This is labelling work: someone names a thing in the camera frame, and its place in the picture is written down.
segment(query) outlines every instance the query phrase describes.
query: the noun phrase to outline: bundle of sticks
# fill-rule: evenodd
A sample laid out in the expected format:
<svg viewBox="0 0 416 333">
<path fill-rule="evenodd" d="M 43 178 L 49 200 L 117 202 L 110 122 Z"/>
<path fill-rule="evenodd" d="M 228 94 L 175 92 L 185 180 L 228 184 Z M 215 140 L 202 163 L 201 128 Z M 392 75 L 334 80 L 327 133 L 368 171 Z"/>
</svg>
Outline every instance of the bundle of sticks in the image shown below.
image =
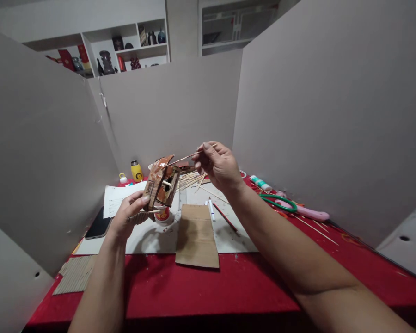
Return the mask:
<svg viewBox="0 0 416 333">
<path fill-rule="evenodd" d="M 177 191 L 184 190 L 197 182 L 201 182 L 205 176 L 206 174 L 199 175 L 197 171 L 180 176 L 177 184 Z"/>
</svg>

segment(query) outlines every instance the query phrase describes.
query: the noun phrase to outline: yellow bottle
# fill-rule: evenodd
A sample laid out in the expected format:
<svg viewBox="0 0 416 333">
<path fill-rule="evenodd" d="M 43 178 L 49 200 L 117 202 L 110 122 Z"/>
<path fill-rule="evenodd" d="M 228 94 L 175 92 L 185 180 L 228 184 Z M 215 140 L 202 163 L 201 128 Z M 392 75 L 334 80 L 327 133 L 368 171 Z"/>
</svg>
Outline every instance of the yellow bottle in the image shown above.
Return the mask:
<svg viewBox="0 0 416 333">
<path fill-rule="evenodd" d="M 142 168 L 137 161 L 131 162 L 131 172 L 133 173 L 134 182 L 139 183 L 143 181 Z"/>
</svg>

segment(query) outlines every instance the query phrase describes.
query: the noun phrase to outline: white paper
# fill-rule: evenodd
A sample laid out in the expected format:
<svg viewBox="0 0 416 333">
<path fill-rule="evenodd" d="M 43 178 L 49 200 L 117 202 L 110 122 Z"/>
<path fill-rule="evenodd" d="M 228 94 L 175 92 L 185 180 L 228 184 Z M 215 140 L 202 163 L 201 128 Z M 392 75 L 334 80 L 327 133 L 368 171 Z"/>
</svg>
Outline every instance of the white paper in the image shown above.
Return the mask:
<svg viewBox="0 0 416 333">
<path fill-rule="evenodd" d="M 127 187 L 115 187 L 107 185 L 105 187 L 103 218 L 116 216 L 122 200 L 134 192 L 143 191 L 146 185 L 146 181 Z"/>
</svg>

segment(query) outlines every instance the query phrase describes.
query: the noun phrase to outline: miniature wooden structure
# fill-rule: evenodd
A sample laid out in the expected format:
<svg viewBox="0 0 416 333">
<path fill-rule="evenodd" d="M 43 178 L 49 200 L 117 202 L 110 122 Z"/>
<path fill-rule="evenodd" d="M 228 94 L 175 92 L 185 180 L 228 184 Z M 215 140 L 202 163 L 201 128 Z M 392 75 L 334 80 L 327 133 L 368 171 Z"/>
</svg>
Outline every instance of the miniature wooden structure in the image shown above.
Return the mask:
<svg viewBox="0 0 416 333">
<path fill-rule="evenodd" d="M 149 195 L 151 198 L 144 210 L 155 210 L 154 203 L 156 201 L 166 207 L 171 207 L 180 177 L 180 169 L 168 165 L 173 157 L 174 155 L 169 155 L 154 162 L 143 191 L 144 197 Z"/>
</svg>

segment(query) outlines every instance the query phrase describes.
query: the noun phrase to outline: person's left hand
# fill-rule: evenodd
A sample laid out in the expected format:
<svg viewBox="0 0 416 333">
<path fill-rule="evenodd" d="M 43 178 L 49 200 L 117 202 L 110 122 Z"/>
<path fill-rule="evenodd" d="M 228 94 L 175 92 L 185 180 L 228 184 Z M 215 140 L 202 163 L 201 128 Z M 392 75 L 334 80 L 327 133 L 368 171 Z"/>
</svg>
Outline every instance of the person's left hand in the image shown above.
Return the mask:
<svg viewBox="0 0 416 333">
<path fill-rule="evenodd" d="M 143 191 L 137 191 L 129 197 L 124 198 L 116 216 L 114 216 L 114 219 L 111 222 L 108 231 L 111 231 L 116 237 L 123 241 L 128 239 L 134 229 L 134 223 L 132 223 L 129 218 L 140 212 L 140 210 L 149 202 L 149 196 L 141 197 L 142 194 Z"/>
</svg>

